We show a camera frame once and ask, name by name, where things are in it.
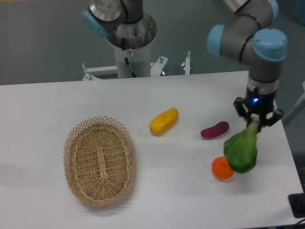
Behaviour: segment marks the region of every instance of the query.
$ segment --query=green leafy vegetable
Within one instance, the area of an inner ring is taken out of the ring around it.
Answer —
[[[224,143],[224,156],[235,172],[247,173],[256,166],[257,134],[258,122],[252,122]]]

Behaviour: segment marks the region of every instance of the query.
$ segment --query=blue joint cap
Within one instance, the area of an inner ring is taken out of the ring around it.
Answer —
[[[263,29],[254,35],[252,48],[262,59],[270,62],[280,62],[286,57],[287,37],[280,30]]]
[[[274,21],[275,18],[277,17],[277,15],[278,15],[278,12],[279,12],[278,4],[277,4],[276,0],[268,0],[268,2],[269,2],[269,4],[271,5],[271,8],[272,8],[272,14],[273,14],[272,21]]]
[[[106,37],[108,33],[106,30],[95,20],[95,18],[86,10],[81,14],[82,20],[93,34],[99,38]]]
[[[220,48],[221,48],[221,38],[223,36],[224,25],[215,25],[207,39],[206,47],[209,52],[215,54],[216,56],[220,56]]]

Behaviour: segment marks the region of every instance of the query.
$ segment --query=gray floor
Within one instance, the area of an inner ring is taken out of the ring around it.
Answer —
[[[210,29],[230,23],[220,0],[144,0],[158,35],[152,61],[160,55],[170,59],[166,71],[181,74],[180,64],[191,50],[193,73],[247,70],[239,63],[217,58],[206,50]],[[88,0],[28,0],[0,2],[0,85],[78,81],[87,67],[115,65],[111,47],[94,37],[81,20]],[[289,40],[276,102],[287,111],[304,92],[305,26],[293,15],[295,0],[278,0],[280,13],[271,27],[281,29]],[[297,167],[305,166],[305,109],[286,127]]]

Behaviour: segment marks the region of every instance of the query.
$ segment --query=purple sweet potato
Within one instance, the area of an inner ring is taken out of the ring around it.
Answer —
[[[225,121],[221,121],[217,123],[215,126],[204,129],[201,131],[201,136],[205,138],[218,137],[229,129],[229,123]]]

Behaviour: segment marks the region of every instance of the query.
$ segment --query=black cable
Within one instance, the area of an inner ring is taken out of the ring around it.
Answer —
[[[250,15],[250,14],[241,14],[241,15],[239,15],[239,17],[242,17],[242,16],[251,18],[252,20],[255,21],[255,23],[256,23],[256,25],[257,25],[257,27],[258,27],[258,30],[261,30],[261,29],[262,29],[261,24],[259,23],[259,20],[258,20],[256,17],[254,17],[254,16],[252,16],[252,15]]]
[[[246,48],[247,43],[249,42],[249,40],[253,37],[254,35],[250,35],[247,37],[247,39],[243,42],[243,45],[240,49],[239,52],[239,62],[242,63],[243,62],[243,53],[244,53],[244,49]]]
[[[305,221],[305,219],[302,219],[302,220],[298,221],[296,224],[293,225],[292,229],[302,229],[302,228],[305,228],[305,224],[302,224],[302,227],[298,227],[304,221]]]
[[[122,50],[123,50],[123,51],[124,51],[124,49],[125,49],[125,43],[126,43],[126,40],[125,40],[124,38],[122,38]],[[127,64],[127,66],[128,66],[129,69],[130,69],[130,72],[131,72],[131,74],[132,74],[132,77],[133,77],[133,78],[137,78],[136,74],[134,73],[134,71],[133,71],[133,69],[132,69],[132,66],[131,66],[130,63],[129,63],[128,58],[125,57],[124,60],[125,60],[125,63]]]

